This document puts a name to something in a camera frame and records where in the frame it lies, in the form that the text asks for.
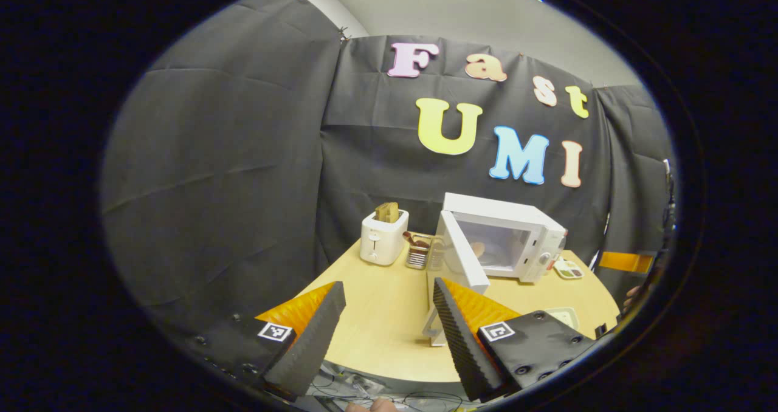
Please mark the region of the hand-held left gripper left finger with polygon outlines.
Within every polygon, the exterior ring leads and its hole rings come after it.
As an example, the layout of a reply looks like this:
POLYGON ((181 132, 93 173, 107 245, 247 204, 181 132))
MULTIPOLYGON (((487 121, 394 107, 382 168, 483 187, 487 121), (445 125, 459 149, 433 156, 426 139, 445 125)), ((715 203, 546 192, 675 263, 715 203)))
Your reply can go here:
POLYGON ((336 280, 192 335, 191 351, 247 389, 295 400, 319 372, 345 307, 344 285, 336 280))

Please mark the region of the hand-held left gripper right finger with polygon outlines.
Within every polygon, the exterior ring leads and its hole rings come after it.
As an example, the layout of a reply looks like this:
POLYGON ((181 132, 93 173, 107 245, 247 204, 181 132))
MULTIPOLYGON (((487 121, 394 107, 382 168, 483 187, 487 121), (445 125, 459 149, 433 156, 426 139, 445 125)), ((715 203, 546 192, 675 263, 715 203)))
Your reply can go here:
POLYGON ((595 343, 548 312, 519 314, 444 277, 434 280, 433 303, 470 401, 528 389, 595 343))

